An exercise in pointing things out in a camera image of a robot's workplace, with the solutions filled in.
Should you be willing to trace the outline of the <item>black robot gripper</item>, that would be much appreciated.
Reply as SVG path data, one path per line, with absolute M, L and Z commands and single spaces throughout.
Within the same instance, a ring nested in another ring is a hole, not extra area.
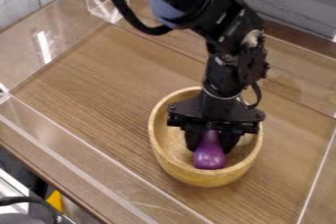
M 175 99 L 168 104 L 167 125 L 186 130 L 186 145 L 192 152 L 196 151 L 208 128 L 222 130 L 220 147 L 228 154 L 236 147 L 243 133 L 259 133 L 264 119 L 266 113 L 244 104 L 238 97 L 218 99 L 203 90 L 195 89 L 188 98 Z

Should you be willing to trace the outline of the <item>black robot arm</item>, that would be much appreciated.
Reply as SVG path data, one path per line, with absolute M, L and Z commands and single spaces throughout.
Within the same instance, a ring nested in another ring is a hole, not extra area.
M 199 93 L 168 106 L 167 125 L 186 133 L 188 150 L 215 130 L 228 153 L 240 138 L 260 131 L 266 113 L 242 99 L 267 78 L 263 19 L 244 0 L 150 0 L 158 20 L 171 29 L 188 29 L 207 42 L 207 70 Z

